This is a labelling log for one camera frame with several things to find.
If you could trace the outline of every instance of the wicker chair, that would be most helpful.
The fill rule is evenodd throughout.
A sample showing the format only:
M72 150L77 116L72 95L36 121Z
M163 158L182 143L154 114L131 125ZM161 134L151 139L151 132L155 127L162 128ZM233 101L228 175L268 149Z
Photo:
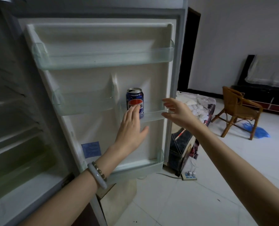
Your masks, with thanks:
M224 109L220 113L218 113L214 117L214 119L212 119L211 122L214 122L217 118L226 121L226 128L224 129L224 131L221 135L221 137L225 137L226 133L228 132L228 130L230 129L230 127L232 125L240 128L244 131L247 131L246 129L236 125L235 123L242 121L242 120L251 120L251 121L255 120L252 131L251 132L247 131L250 133L249 139L252 140L253 136L255 135L255 130L258 125L258 120L259 120L260 114L263 111L262 106L255 102L251 102L250 100L243 98L243 95L239 91L228 88L226 86L224 86L222 88L223 88ZM258 107L259 110L257 111L252 108L243 106L242 105L243 102L245 102L246 104L250 104L252 106ZM220 117L220 115L222 113L226 113L226 120ZM230 121L227 120L228 119L227 114L232 116Z

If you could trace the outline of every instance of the blue sticker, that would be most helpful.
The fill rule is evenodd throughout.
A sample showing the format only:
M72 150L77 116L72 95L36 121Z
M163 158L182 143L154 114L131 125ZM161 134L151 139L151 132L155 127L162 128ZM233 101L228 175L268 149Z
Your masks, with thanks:
M82 144L82 149L86 159L102 155L99 142Z

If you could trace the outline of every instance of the bracelet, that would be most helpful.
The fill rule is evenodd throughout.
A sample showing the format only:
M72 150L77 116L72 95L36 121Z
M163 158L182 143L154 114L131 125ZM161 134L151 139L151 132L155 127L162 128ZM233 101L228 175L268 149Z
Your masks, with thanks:
M88 166L89 171L93 175L93 177L100 184L100 186L104 190L107 189L107 184L106 184L106 181L105 181L106 180L105 175L102 174L102 171L100 169L98 169L96 164L94 162L92 162L92 163L88 163L87 166Z

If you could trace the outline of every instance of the hand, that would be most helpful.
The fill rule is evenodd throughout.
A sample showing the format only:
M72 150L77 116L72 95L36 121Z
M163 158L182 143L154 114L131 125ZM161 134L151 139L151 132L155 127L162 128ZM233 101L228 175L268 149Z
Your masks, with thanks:
M191 126L197 124L197 121L199 121L185 103L173 98L164 98L162 101L164 102L164 106L174 113L162 113L161 115L178 126L191 129Z
M140 105L129 108L116 136L114 145L126 154L125 157L139 147L149 131L148 126L140 131L139 109Z

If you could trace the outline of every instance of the white wall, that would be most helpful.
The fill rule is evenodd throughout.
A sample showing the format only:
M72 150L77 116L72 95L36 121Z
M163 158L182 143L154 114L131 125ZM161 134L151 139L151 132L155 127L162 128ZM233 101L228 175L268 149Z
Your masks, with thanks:
M222 94L248 54L279 54L279 0L189 0L201 13L189 88Z

